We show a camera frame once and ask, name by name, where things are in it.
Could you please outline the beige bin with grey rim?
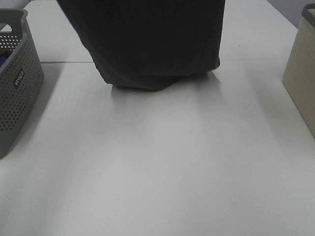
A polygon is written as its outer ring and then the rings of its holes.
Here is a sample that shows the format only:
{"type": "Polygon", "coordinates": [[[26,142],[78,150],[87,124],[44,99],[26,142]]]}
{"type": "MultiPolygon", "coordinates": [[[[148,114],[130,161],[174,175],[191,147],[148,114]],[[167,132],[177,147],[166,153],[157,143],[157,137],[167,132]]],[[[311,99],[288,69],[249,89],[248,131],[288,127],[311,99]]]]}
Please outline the beige bin with grey rim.
{"type": "Polygon", "coordinates": [[[283,85],[315,134],[315,5],[306,4],[283,75],[283,85]]]}

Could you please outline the blue cloth in basket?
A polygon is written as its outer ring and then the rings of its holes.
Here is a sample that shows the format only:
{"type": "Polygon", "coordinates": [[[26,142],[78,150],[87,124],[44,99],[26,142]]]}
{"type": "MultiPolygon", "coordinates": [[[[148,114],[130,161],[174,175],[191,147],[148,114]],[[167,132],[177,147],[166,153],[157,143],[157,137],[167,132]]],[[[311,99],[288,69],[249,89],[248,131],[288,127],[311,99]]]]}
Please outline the blue cloth in basket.
{"type": "Polygon", "coordinates": [[[12,51],[8,49],[1,49],[0,50],[0,67],[7,61],[10,57],[12,51]]]}

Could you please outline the grey perforated plastic basket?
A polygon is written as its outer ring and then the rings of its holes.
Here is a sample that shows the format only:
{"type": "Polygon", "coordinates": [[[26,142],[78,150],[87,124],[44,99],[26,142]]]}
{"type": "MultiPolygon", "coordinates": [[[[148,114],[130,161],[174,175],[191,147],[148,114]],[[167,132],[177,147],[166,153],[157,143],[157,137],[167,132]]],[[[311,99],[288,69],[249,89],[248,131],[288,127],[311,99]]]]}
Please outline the grey perforated plastic basket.
{"type": "Polygon", "coordinates": [[[40,92],[44,73],[24,9],[2,8],[0,49],[11,50],[0,67],[0,155],[5,156],[26,123],[40,92]]]}

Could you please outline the dark navy towel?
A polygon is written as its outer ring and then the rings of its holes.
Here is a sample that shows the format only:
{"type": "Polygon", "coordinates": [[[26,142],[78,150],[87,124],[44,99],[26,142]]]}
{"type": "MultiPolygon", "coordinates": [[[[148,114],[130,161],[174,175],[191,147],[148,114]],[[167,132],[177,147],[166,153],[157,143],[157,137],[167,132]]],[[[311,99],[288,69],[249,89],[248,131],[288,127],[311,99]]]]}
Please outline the dark navy towel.
{"type": "Polygon", "coordinates": [[[223,0],[61,0],[104,81],[160,90],[219,67],[223,0]]]}

